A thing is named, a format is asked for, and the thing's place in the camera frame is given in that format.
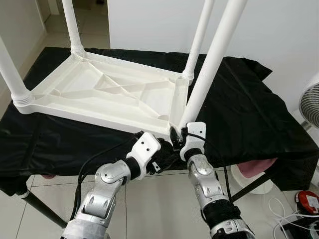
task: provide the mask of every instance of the table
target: table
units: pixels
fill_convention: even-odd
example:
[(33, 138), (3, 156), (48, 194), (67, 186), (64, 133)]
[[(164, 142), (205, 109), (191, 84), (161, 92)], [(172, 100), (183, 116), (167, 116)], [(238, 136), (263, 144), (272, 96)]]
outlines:
[[(88, 51), (176, 72), (182, 72), (187, 61), (184, 53)], [(26, 76), (26, 87), (33, 89), (69, 55), (69, 48), (45, 48)], [(204, 59), (205, 55), (199, 56), (195, 79)], [(256, 61), (224, 58), (197, 118), (206, 123), (206, 138), (214, 145), (205, 146), (207, 159), (214, 167), (221, 167), (222, 160), (232, 165), (278, 158), (263, 176), (235, 194), (233, 201), (269, 179), (280, 190), (307, 189), (317, 165), (317, 145), (289, 114), (285, 103), (263, 84), (270, 73)], [(77, 175), (87, 158), (130, 135), (40, 113), (22, 115), (11, 102), (0, 121), (0, 189), (9, 196), (22, 195), (64, 227), (66, 223), (28, 191), (25, 182), (29, 176)], [(89, 167), (124, 158), (132, 145), (128, 143), (97, 158)], [(185, 168), (185, 163), (179, 161), (170, 169)]]

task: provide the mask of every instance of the black cable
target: black cable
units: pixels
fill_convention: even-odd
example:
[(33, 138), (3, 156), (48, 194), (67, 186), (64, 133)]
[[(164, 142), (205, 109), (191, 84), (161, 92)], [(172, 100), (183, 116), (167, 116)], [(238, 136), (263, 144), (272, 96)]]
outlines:
[[(196, 134), (193, 134), (193, 133), (188, 133), (186, 132), (185, 133), (186, 135), (189, 135), (189, 136), (192, 136), (192, 137), (195, 137), (195, 138), (199, 138), (201, 140), (203, 140), (204, 142), (207, 142), (210, 146), (212, 146), (213, 148), (215, 148), (214, 144), (209, 142), (206, 138), (204, 137), (201, 137), (199, 135), (196, 135)], [(231, 194), (230, 194), (230, 188), (229, 188), (229, 181), (228, 181), (228, 173), (227, 173), (227, 170), (226, 170), (226, 164), (225, 164), (225, 161), (222, 157), (221, 158), (221, 161), (223, 163), (223, 168), (224, 168), (224, 174), (225, 174), (225, 181), (226, 181), (226, 189), (227, 189), (227, 194), (228, 194), (228, 199), (229, 201), (232, 203), (232, 200), (231, 200)]]
[(80, 208), (80, 204), (81, 204), (81, 183), (83, 182), (83, 180), (84, 180), (84, 178), (85, 178), (85, 177), (82, 178), (82, 173), (83, 173), (83, 170), (84, 170), (85, 166), (86, 166), (89, 162), (91, 162), (92, 160), (94, 160), (95, 158), (99, 157), (100, 155), (102, 155), (102, 154), (104, 154), (104, 153), (107, 153), (107, 152), (109, 152), (109, 151), (111, 151), (111, 150), (113, 150), (113, 149), (115, 149), (115, 148), (117, 148), (117, 147), (120, 147), (120, 146), (122, 146), (122, 145), (128, 143), (129, 141), (131, 141), (132, 139), (134, 139), (138, 134), (139, 134), (139, 133), (134, 134), (134, 135), (133, 135), (131, 138), (129, 138), (128, 140), (126, 140), (126, 141), (124, 141), (124, 142), (122, 142), (122, 143), (119, 143), (119, 144), (117, 144), (117, 145), (115, 145), (115, 146), (113, 146), (113, 147), (111, 147), (111, 148), (109, 148), (109, 149), (105, 149), (105, 150), (100, 151), (99, 153), (96, 153), (95, 155), (93, 155), (92, 157), (90, 157), (88, 160), (86, 160), (86, 161), (82, 164), (82, 166), (81, 166), (81, 168), (80, 168), (80, 171), (79, 171), (79, 175), (78, 175), (78, 183), (77, 183), (78, 185), (77, 185), (77, 189), (76, 189), (76, 191), (75, 191), (75, 198), (76, 198), (76, 200), (75, 200), (74, 205), (73, 205), (71, 220), (74, 219), (75, 214), (77, 213), (77, 211), (78, 211), (79, 208)]

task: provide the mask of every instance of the black tape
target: black tape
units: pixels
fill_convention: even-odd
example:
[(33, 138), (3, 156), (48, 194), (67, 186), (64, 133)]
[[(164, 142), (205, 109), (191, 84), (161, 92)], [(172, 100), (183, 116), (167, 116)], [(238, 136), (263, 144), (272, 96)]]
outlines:
[(184, 158), (186, 162), (188, 162), (190, 157), (198, 154), (203, 154), (199, 148), (191, 148), (188, 151), (186, 151), (186, 153), (184, 154)]
[(241, 219), (240, 210), (226, 199), (208, 204), (203, 213), (210, 229), (217, 224), (231, 219)]
[(133, 157), (128, 157), (123, 160), (131, 171), (131, 180), (137, 178), (141, 174), (141, 169), (139, 163)]

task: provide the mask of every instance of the baseboard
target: baseboard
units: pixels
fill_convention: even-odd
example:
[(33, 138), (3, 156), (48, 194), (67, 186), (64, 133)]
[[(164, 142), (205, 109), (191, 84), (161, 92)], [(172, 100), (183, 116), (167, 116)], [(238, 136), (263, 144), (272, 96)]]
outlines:
[[(37, 59), (41, 51), (44, 49), (42, 42), (46, 36), (47, 36), (47, 32), (43, 31), (43, 33), (39, 37), (39, 40), (31, 49), (30, 53), (28, 54), (27, 58), (24, 60), (23, 64), (19, 67), (18, 72), (22, 79), (25, 78), (31, 66), (34, 64), (35, 60)], [(2, 92), (0, 92), (0, 119), (4, 115), (10, 101), (11, 101), (11, 93), (8, 87), (5, 85)]]

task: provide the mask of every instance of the white wall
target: white wall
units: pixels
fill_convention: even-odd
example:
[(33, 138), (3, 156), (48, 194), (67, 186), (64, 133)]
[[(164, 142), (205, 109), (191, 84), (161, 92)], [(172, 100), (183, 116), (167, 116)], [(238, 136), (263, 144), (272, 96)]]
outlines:
[[(206, 53), (226, 0), (216, 0), (203, 43)], [(111, 48), (189, 52), (203, 0), (108, 0)], [(249, 0), (226, 53), (274, 72), (265, 83), (287, 104), (318, 69), (317, 0)]]
[[(44, 34), (36, 0), (0, 0), (0, 36), (17, 69)], [(0, 117), (8, 101), (6, 91), (0, 74)]]

